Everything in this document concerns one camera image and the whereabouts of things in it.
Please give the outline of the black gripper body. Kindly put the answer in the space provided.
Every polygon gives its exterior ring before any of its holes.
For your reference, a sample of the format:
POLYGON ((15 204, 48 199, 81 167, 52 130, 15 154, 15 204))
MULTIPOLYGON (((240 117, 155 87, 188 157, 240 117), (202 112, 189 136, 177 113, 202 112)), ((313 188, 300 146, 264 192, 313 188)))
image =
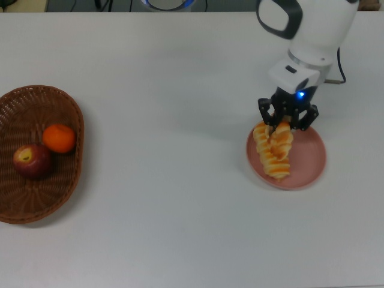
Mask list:
POLYGON ((296 91, 293 94, 277 88, 271 98, 274 112, 277 115, 292 116, 294 111, 301 113, 307 110, 312 100, 312 88, 296 91))

